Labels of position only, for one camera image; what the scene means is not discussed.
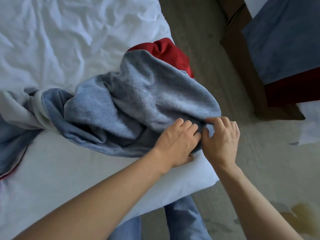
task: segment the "mattress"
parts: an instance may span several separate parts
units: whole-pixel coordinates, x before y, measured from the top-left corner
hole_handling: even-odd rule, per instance
[[[171,38],[158,0],[0,0],[0,89],[73,92],[94,75],[118,71],[134,45]],[[0,236],[11,239],[64,202],[130,165],[42,132],[0,181]],[[172,169],[122,222],[218,181],[202,151]]]
[[[244,0],[254,18],[268,0]],[[320,141],[320,100],[297,104],[306,118],[301,122],[301,134],[297,145]]]

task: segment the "blanket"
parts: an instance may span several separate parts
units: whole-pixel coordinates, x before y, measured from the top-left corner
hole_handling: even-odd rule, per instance
[[[141,157],[177,118],[200,131],[206,117],[221,115],[169,38],[130,48],[119,72],[94,76],[74,94],[60,88],[1,91],[0,103],[0,176],[43,129],[107,155]]]
[[[320,100],[320,0],[268,0],[242,30],[268,106]]]

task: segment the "hand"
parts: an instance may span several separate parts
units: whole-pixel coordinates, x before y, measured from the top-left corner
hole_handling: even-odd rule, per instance
[[[197,129],[198,125],[179,118],[158,138],[153,151],[160,153],[167,170],[193,161],[190,153],[201,139]]]
[[[227,117],[206,118],[214,124],[214,134],[210,138],[207,128],[202,132],[202,150],[214,170],[231,169],[236,166],[236,154],[240,131],[234,121]]]

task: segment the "person's right arm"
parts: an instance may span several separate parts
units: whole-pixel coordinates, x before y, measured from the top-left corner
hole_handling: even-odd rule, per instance
[[[240,131],[227,117],[207,118],[215,125],[202,133],[202,149],[228,193],[248,240],[302,240],[236,165]]]

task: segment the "blue jeans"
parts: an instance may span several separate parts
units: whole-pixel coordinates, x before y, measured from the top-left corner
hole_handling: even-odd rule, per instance
[[[211,240],[190,195],[164,207],[171,240]],[[141,240],[141,217],[117,227],[109,240]]]

